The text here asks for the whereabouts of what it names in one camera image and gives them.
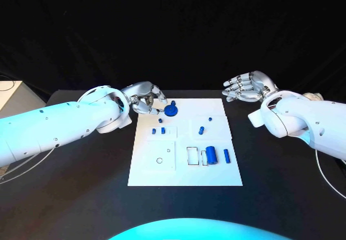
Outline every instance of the dark curtain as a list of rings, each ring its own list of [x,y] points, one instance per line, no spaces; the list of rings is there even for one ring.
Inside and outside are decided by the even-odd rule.
[[[263,0],[2,1],[0,72],[58,89],[223,89],[263,71],[280,89],[346,101],[342,6]]]

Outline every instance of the robotic arm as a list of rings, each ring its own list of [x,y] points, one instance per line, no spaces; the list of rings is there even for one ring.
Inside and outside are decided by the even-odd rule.
[[[224,86],[230,86],[223,91],[228,102],[263,102],[249,115],[256,128],[266,125],[276,137],[300,138],[313,149],[346,160],[346,104],[280,91],[260,71],[240,75]]]
[[[86,138],[94,130],[103,134],[127,126],[130,105],[140,114],[159,114],[155,95],[166,104],[164,92],[149,81],[123,90],[99,86],[78,101],[0,119],[0,166]]]

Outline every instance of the humanoid robot hand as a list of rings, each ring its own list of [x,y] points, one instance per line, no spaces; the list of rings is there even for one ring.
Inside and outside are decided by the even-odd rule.
[[[122,89],[129,104],[139,114],[159,114],[164,109],[153,108],[155,95],[159,101],[168,104],[166,96],[151,81],[142,81]]]
[[[224,82],[224,86],[228,87],[223,91],[228,102],[233,102],[236,99],[246,102],[263,102],[279,91],[272,78],[262,71],[239,75]]]

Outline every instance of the black table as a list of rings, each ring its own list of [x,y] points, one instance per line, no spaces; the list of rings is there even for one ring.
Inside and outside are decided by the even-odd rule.
[[[60,90],[48,105],[77,101],[86,91]],[[220,90],[165,91],[169,98],[223,98]],[[241,187],[129,187],[138,127],[94,132],[60,147],[42,164],[0,185],[0,239],[109,239],[172,218],[207,218],[250,225],[293,239],[345,239],[346,200],[328,186],[315,150],[296,138],[254,128],[260,103],[224,99]],[[322,169],[345,190],[335,159]]]

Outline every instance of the white board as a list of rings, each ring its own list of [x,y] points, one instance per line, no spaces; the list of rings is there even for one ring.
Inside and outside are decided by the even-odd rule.
[[[178,107],[177,116],[169,117],[164,112],[159,115],[139,114],[127,185],[243,186],[223,99],[179,98],[169,99],[169,104],[172,100]],[[165,106],[155,99],[153,107],[164,109]],[[202,151],[208,146],[215,147],[215,165],[204,165],[207,156]],[[224,149],[228,149],[231,163],[227,163]],[[189,155],[195,165],[189,165]]]

